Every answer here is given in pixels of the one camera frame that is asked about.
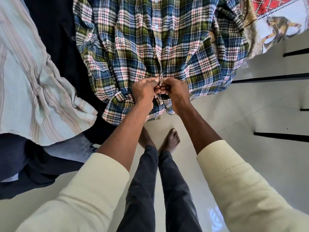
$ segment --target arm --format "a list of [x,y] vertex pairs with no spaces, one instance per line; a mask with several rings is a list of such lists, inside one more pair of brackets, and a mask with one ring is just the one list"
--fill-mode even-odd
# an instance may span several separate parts
[[185,82],[165,79],[161,93],[171,97],[173,109],[190,135],[230,232],[308,230],[309,216],[293,209],[197,113]]
[[42,205],[17,231],[107,231],[129,180],[138,138],[151,111],[155,78],[132,86],[136,104],[59,196]]

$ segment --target plaid shirt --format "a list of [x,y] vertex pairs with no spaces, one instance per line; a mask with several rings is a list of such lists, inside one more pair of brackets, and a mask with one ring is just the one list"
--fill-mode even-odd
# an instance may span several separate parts
[[[143,78],[184,80],[191,99],[225,89],[249,49],[239,2],[74,0],[76,43],[93,91],[108,104],[103,118],[118,125],[134,104],[132,84]],[[166,95],[153,104],[147,120],[174,114]]]

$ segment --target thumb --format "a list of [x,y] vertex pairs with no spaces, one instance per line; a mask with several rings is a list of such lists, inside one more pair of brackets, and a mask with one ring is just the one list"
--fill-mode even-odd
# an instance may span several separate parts
[[155,80],[150,82],[151,86],[154,88],[159,84],[159,78],[156,78]]
[[176,78],[163,78],[163,83],[170,86],[173,86],[175,83],[177,83],[177,81],[179,80],[177,80]]

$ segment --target person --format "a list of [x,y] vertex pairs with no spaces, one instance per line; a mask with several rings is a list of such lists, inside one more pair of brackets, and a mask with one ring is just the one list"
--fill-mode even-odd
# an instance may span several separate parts
[[145,148],[126,197],[122,231],[155,231],[153,206],[159,167],[166,230],[201,231],[191,194],[171,153],[180,142],[172,129],[157,151],[143,128],[156,93],[166,94],[192,140],[197,161],[230,232],[308,231],[309,216],[293,209],[199,115],[184,81],[142,79],[132,85],[135,105],[59,196],[42,205],[17,231],[107,231],[129,180],[137,142]]

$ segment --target yellow sweater sleeve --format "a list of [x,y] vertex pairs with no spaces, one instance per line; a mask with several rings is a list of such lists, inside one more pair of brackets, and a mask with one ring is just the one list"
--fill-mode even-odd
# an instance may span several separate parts
[[309,231],[293,209],[226,141],[205,147],[197,161],[230,232]]
[[17,231],[107,231],[129,180],[116,160],[91,155],[59,196],[42,205]]

